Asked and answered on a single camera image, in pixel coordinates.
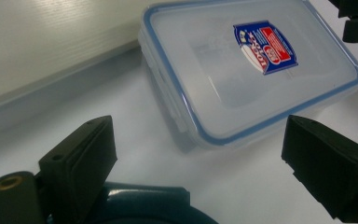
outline transparent container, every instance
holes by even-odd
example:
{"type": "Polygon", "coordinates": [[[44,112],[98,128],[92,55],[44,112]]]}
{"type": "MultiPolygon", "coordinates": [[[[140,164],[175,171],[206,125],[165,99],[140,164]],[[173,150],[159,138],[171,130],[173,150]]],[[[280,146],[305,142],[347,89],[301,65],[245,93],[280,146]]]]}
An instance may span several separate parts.
{"type": "Polygon", "coordinates": [[[205,147],[260,139],[358,88],[358,62],[308,1],[154,5],[138,39],[179,130],[205,147]]]}

